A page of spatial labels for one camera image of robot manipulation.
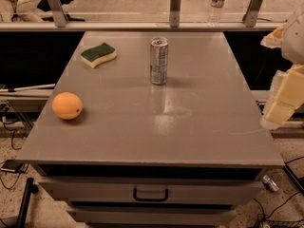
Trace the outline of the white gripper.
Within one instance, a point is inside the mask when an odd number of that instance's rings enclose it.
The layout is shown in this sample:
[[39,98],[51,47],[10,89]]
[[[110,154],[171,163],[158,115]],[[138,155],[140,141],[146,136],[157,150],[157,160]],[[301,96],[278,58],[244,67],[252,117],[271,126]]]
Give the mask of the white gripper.
[[272,80],[260,124],[265,129],[278,129],[304,104],[304,4],[260,44],[281,48],[282,57],[294,64],[286,72],[278,70]]

